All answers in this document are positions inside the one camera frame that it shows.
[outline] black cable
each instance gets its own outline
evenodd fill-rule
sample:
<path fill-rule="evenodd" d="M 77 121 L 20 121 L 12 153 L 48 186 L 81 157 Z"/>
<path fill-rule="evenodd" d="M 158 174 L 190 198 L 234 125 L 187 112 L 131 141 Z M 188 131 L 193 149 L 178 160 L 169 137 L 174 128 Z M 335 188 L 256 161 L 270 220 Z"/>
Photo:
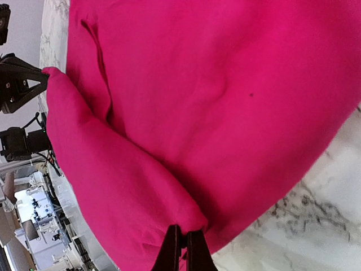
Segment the black cable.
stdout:
<path fill-rule="evenodd" d="M 39 122 L 39 120 L 38 120 L 39 115 L 40 115 L 40 113 L 39 113 L 39 112 L 36 112 L 36 113 L 35 113 L 35 117 L 32 118 L 32 120 L 29 121 L 22 129 L 25 129 L 25 128 L 29 127 L 29 126 L 31 125 L 31 123 L 33 123 L 34 121 L 38 121 L 38 123 L 39 123 L 39 125 L 40 125 L 40 127 L 41 127 L 41 124 L 40 124 L 40 122 Z"/>
<path fill-rule="evenodd" d="M 48 159 L 48 157 L 46 157 L 44 154 L 40 154 L 39 152 L 36 152 L 37 155 L 43 157 L 49 164 L 51 164 L 51 166 L 54 168 L 56 175 L 58 175 L 59 177 L 61 176 L 60 172 L 58 171 L 58 169 L 55 167 L 55 165 Z"/>
<path fill-rule="evenodd" d="M 55 159 L 55 154 L 51 150 L 48 150 L 47 154 L 48 154 L 48 156 L 50 156 L 51 160 L 54 162 L 54 165 L 57 166 L 58 168 L 60 168 L 58 161 L 56 161 L 56 159 Z"/>

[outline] black camera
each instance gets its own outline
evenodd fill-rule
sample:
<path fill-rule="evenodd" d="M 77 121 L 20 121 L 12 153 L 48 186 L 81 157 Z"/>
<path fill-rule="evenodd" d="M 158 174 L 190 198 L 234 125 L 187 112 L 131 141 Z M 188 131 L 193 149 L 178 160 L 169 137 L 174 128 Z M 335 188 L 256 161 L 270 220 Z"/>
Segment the black camera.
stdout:
<path fill-rule="evenodd" d="M 7 162 L 30 160 L 32 154 L 39 154 L 42 151 L 51 150 L 51 143 L 46 134 L 46 116 L 42 113 L 42 121 L 38 120 L 39 113 L 26 124 L 26 126 L 11 127 L 0 132 L 0 143 L 2 150 L 0 155 L 4 156 Z M 41 128 L 28 134 L 25 128 L 32 122 L 37 121 Z"/>
<path fill-rule="evenodd" d="M 0 45 L 6 43 L 9 20 L 10 20 L 9 5 L 7 4 L 0 5 Z"/>

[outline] white marble table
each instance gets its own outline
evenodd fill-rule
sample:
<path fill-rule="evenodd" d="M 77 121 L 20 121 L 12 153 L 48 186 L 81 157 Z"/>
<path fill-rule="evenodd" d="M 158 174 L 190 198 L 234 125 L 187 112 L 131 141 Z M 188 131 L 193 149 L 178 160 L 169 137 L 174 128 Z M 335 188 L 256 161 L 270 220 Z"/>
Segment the white marble table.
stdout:
<path fill-rule="evenodd" d="M 69 0 L 45 0 L 41 67 L 65 70 L 68 14 Z M 43 94 L 39 101 L 47 110 L 45 99 Z M 61 185 L 67 187 L 64 197 L 76 202 L 66 180 Z M 89 249 L 96 247 L 94 255 L 110 261 L 100 252 L 81 214 L 77 216 Z M 220 271 L 360 271 L 361 113 L 355 110 L 327 151 L 284 199 L 213 259 Z"/>

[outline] clamp jaw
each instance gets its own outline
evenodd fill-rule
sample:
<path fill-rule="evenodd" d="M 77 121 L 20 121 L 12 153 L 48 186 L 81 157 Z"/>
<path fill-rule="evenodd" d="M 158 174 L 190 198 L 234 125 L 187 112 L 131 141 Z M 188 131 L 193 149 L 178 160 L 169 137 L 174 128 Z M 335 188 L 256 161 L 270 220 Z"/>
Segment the clamp jaw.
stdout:
<path fill-rule="evenodd" d="M 152 271 L 179 271 L 182 248 L 187 249 L 187 271 L 217 271 L 203 232 L 191 231 L 182 236 L 178 225 L 169 226 Z"/>

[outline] pink sweatshirt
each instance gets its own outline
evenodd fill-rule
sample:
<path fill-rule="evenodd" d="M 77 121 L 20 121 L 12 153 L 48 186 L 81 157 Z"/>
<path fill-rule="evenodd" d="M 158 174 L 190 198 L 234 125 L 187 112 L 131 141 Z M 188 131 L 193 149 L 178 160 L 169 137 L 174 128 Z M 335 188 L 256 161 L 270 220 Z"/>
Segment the pink sweatshirt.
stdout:
<path fill-rule="evenodd" d="M 72 0 L 49 136 L 122 271 L 170 224 L 216 252 L 309 170 L 361 100 L 360 0 Z"/>

